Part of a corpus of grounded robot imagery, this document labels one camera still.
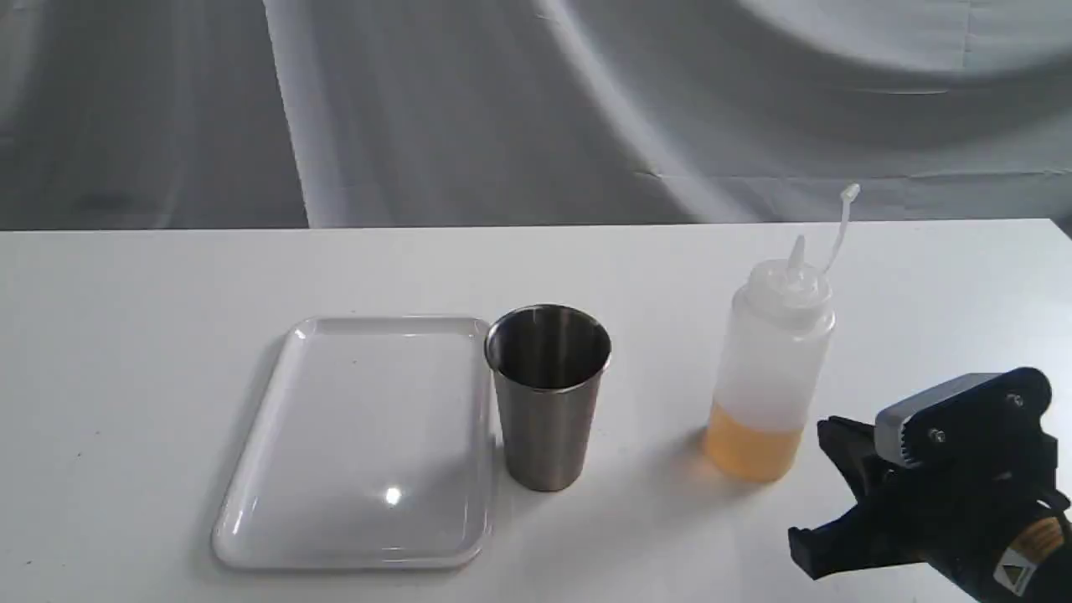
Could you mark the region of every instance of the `cup rim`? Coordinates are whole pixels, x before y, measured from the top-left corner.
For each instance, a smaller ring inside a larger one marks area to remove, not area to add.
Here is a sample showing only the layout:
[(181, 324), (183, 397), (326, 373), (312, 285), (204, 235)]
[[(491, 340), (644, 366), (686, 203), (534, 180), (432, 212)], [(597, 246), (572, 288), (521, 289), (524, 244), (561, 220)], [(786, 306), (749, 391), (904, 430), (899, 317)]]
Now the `cup rim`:
[[(516, 379), (511, 379), (509, 376), (500, 370), (494, 363), (491, 362), (491, 339), (492, 337), (495, 336), (495, 333), (498, 332), (498, 328), (503, 325), (503, 323), (520, 314), (521, 312), (528, 312), (532, 310), (546, 310), (546, 309), (568, 310), (570, 312), (579, 314), (584, 320), (591, 322), (592, 325), (595, 326), (597, 329), (604, 332), (604, 334), (607, 336), (607, 358), (604, 359), (602, 366), (600, 366), (595, 372), (589, 376), (584, 381), (581, 381), (580, 383), (575, 383), (568, 387), (534, 387), (532, 385), (526, 385), (524, 383), (521, 383)], [(587, 385), (593, 380), (598, 379), (604, 372), (607, 371), (607, 367), (610, 366), (610, 359), (611, 356), (613, 356), (613, 353), (614, 353), (614, 342), (610, 337), (610, 332), (607, 330), (607, 327), (605, 327), (602, 323), (597, 321), (592, 314), (585, 312), (584, 310), (579, 310), (577, 308), (574, 308), (572, 306), (564, 306), (562, 304), (532, 304), (530, 306), (523, 306), (521, 308), (516, 308), (513, 310), (510, 310), (509, 312), (500, 317), (495, 322), (491, 323), (491, 326), (488, 328), (488, 333), (483, 336), (483, 359), (488, 364), (488, 368), (491, 369), (491, 372), (502, 377), (503, 379), (509, 381), (510, 383), (515, 383), (517, 385), (526, 387), (533, 392), (538, 392), (540, 394), (565, 394)]]

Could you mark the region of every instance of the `white tray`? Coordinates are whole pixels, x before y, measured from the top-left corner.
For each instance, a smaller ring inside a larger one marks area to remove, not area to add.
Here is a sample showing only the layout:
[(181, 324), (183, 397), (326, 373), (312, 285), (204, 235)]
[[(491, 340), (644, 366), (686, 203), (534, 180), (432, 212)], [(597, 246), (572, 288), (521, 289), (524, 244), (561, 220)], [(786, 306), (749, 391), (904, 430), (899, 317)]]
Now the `white tray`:
[(287, 336), (212, 533), (256, 570), (453, 568), (491, 530), (488, 325), (315, 318)]

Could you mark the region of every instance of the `stainless steel cup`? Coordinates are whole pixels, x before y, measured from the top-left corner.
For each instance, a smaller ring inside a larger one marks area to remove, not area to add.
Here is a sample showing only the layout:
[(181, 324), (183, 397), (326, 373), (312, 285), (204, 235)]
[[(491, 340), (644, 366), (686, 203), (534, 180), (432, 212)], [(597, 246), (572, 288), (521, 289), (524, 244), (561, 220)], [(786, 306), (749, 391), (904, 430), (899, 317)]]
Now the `stainless steel cup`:
[(521, 485), (556, 491), (584, 466), (610, 336), (565, 306), (530, 306), (498, 319), (485, 356), (495, 378), (506, 468)]

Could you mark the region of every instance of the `squeeze bottle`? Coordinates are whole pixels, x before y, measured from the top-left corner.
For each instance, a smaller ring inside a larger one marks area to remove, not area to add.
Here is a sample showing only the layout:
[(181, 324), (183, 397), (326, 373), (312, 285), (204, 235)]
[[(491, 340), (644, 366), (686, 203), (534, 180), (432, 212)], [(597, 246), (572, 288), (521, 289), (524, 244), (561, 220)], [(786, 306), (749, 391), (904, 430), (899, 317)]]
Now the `squeeze bottle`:
[(825, 268), (804, 261), (796, 237), (788, 260), (753, 268), (733, 295), (715, 384), (704, 454), (725, 473), (773, 482), (792, 467), (834, 334), (834, 264), (859, 185), (842, 192), (842, 223)]

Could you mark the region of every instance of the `white table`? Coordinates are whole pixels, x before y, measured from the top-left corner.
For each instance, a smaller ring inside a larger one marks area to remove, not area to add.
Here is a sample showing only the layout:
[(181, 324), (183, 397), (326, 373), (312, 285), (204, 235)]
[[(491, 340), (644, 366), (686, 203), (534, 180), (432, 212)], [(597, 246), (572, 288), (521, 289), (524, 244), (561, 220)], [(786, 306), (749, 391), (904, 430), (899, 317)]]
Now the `white table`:
[[(733, 290), (823, 224), (0, 234), (0, 601), (965, 601), (926, 567), (813, 583), (786, 529), (852, 502), (809, 430), (746, 490), (690, 447)], [(815, 416), (869, 421), (968, 371), (1044, 370), (1072, 490), (1072, 242), (1046, 221), (861, 223), (832, 273)], [(614, 338), (581, 480), (498, 483), (445, 574), (256, 575), (209, 530), (276, 359), (311, 314), (590, 310)]]

